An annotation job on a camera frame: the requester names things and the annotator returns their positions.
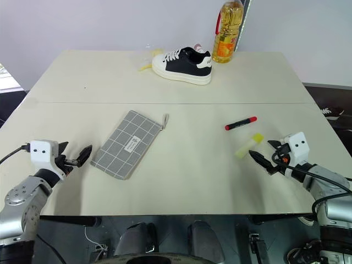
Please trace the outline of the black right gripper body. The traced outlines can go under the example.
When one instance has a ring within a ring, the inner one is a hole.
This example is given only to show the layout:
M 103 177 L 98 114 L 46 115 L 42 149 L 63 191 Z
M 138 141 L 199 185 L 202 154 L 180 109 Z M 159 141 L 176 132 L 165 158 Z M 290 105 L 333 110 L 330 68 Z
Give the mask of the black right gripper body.
M 290 163 L 290 147 L 289 145 L 281 145 L 275 148 L 272 155 L 272 161 L 277 165 L 276 168 L 281 174 L 285 174 L 287 166 Z

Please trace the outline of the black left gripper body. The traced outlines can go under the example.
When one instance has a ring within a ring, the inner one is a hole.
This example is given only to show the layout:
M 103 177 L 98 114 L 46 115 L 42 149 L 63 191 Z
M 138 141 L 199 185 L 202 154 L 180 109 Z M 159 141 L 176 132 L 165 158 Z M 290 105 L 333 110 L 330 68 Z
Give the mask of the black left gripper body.
M 60 178 L 66 178 L 74 167 L 80 168 L 82 166 L 81 161 L 78 159 L 66 159 L 66 155 L 59 155 L 54 159 L 54 163 L 56 165 L 54 172 Z

